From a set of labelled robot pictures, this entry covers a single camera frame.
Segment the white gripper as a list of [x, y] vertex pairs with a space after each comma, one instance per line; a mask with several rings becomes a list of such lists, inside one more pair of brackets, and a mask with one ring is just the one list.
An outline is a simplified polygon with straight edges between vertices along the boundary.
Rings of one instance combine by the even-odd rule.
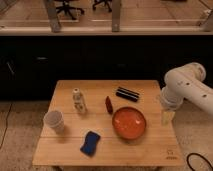
[[177, 110], [183, 103], [183, 98], [168, 87], [164, 87], [160, 93], [160, 102], [164, 110], [162, 112], [162, 125], [168, 125], [172, 122], [175, 112], [171, 110]]

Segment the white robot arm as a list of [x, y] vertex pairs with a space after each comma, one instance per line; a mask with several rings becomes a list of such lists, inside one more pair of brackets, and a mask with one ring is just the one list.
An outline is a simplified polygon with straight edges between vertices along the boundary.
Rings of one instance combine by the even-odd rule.
[[173, 68], [165, 74], [165, 86], [159, 95], [159, 101], [163, 107], [162, 125], [172, 121], [175, 111], [185, 99], [213, 115], [213, 88], [203, 83], [205, 78], [206, 70], [197, 62]]

